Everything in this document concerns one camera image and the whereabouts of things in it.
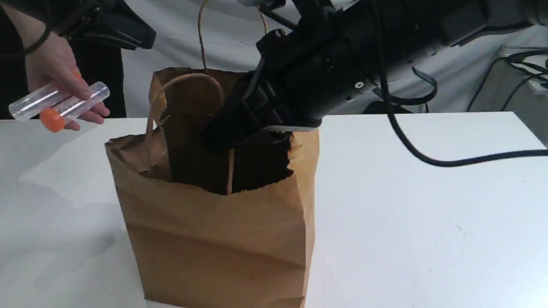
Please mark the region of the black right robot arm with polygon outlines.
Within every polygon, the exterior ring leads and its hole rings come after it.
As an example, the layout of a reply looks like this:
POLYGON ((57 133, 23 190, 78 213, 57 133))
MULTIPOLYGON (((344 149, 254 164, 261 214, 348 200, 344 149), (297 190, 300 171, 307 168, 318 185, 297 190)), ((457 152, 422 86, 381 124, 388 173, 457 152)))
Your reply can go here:
POLYGON ((375 12, 387 73, 410 68, 445 47, 475 38, 547 26, 545 0, 295 0, 290 32, 275 29, 256 44, 261 59, 235 84, 226 105, 200 133, 210 150, 276 143, 316 129, 326 115, 378 82, 375 12))

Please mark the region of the person's bare hand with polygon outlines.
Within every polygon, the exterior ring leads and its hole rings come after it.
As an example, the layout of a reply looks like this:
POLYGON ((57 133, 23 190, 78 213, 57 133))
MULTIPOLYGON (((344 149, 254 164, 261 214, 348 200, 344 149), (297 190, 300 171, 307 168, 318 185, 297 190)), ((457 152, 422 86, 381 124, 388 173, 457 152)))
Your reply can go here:
MULTIPOLYGON (((20 33, 24 47, 29 47, 39 38, 39 33, 20 33)), ((81 77, 80 69, 68 41, 54 33, 36 51, 25 58, 27 84, 30 92, 51 82, 79 99, 90 98, 88 83, 81 77)), ((104 117, 110 114, 104 103, 98 103, 80 119, 91 123, 103 124, 104 117)))

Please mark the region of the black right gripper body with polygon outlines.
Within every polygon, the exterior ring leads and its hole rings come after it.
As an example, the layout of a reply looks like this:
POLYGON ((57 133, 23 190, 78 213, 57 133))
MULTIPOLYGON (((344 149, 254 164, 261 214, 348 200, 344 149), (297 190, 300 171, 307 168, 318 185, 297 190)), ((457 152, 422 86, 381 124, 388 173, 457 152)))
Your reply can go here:
POLYGON ((241 130, 317 128, 323 117, 373 89, 376 44, 373 28, 271 31, 258 41, 262 58, 245 80, 239 104, 241 130))

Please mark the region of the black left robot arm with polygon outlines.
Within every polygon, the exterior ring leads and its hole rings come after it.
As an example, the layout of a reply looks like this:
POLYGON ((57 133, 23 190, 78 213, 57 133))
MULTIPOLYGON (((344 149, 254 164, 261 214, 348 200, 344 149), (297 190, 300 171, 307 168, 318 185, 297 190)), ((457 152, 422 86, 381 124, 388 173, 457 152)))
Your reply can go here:
POLYGON ((3 0, 66 39, 97 41, 121 49, 152 49, 156 31, 124 0, 3 0))

